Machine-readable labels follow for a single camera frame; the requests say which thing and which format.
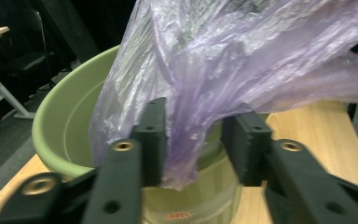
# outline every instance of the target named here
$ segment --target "trash bin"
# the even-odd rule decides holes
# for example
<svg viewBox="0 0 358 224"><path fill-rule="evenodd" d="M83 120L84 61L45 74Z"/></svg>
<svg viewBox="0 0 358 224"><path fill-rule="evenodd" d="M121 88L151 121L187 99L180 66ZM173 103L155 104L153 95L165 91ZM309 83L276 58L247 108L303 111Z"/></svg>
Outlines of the trash bin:
<svg viewBox="0 0 358 224"><path fill-rule="evenodd" d="M33 141L41 161L66 180L92 169L89 126L93 108L119 46L109 49L64 78L36 112ZM241 186L219 142L221 125L210 129L199 158L198 180L182 191L144 188L145 223L229 223Z"/></svg>

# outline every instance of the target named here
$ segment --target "purple plastic bag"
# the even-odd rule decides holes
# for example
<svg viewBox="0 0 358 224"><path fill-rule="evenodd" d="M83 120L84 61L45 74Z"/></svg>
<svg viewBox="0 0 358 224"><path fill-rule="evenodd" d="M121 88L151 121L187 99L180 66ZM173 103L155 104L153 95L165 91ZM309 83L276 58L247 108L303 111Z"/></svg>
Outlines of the purple plastic bag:
<svg viewBox="0 0 358 224"><path fill-rule="evenodd" d="M358 102L357 43L358 0L138 1L94 109L94 163L148 101L167 97L163 187L182 189L218 119Z"/></svg>

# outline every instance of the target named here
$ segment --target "chair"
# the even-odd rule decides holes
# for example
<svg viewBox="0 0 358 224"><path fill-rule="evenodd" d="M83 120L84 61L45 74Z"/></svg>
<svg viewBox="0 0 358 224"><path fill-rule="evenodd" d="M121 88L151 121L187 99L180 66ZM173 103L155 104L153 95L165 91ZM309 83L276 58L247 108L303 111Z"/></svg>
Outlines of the chair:
<svg viewBox="0 0 358 224"><path fill-rule="evenodd" d="M41 86L48 83L49 89L53 88L50 59L54 53L48 51L39 12L31 8L15 9L7 16L7 25L13 60L5 64L3 70L16 82L18 97L23 103Z"/></svg>

